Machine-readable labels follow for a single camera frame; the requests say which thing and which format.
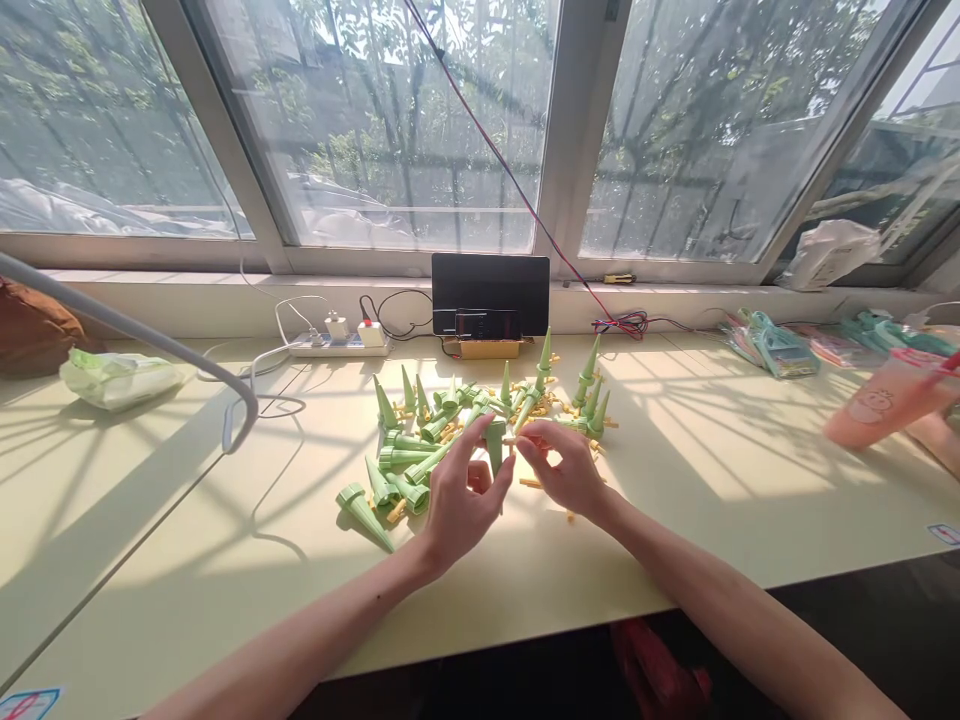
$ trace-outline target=floor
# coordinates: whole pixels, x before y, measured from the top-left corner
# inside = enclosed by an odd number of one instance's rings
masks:
[[[911,718],[942,720],[960,685],[960,550],[773,591]],[[647,618],[682,664],[706,667],[712,718],[786,717],[679,611]],[[306,718],[638,718],[606,626],[324,683]]]

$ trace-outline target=wall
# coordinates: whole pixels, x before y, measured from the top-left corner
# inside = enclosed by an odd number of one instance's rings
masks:
[[[277,300],[243,283],[239,275],[215,273],[148,273],[87,270],[51,270],[52,277],[179,338],[277,337],[274,306]],[[404,288],[430,292],[429,280],[393,278],[326,278],[249,275],[260,289],[286,299],[297,295],[323,295],[351,327],[361,319],[359,297],[369,294],[379,304],[390,293]],[[595,286],[595,292],[616,315],[644,309],[650,317],[665,316],[690,327],[708,329],[722,318],[719,309],[740,307],[763,310],[777,322],[825,322],[854,315],[866,308],[884,308],[896,317],[916,312],[935,302],[960,298],[934,293],[867,288],[831,288],[822,293],[795,293],[779,287],[643,285]],[[297,308],[322,329],[327,305],[303,300]],[[557,334],[592,332],[590,322],[601,317],[600,308],[582,286],[551,288],[550,322]],[[426,322],[431,305],[418,293],[404,293],[384,308],[382,319],[397,332],[412,322]],[[303,329],[292,312],[283,315],[288,334]],[[941,308],[937,322],[960,324],[960,306]],[[669,323],[656,323],[657,332],[674,332]],[[429,326],[423,328],[429,332]],[[101,330],[112,337],[115,333]]]

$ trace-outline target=plastic cup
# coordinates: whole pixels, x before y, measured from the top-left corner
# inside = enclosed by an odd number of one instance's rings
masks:
[[[924,415],[960,399],[960,373],[944,370],[944,358],[894,348],[887,361],[823,428],[828,440],[863,450]]]

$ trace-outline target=brown bag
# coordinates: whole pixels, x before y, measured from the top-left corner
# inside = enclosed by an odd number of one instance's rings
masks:
[[[70,348],[104,352],[80,321],[51,297],[0,278],[0,376],[53,375]]]

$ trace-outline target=sticker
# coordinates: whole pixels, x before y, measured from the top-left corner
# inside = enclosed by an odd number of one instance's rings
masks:
[[[57,704],[61,688],[29,690],[0,702],[0,720],[40,720]]]
[[[957,547],[960,545],[960,531],[954,530],[949,525],[927,525],[927,530],[933,533],[933,536],[947,545]]]

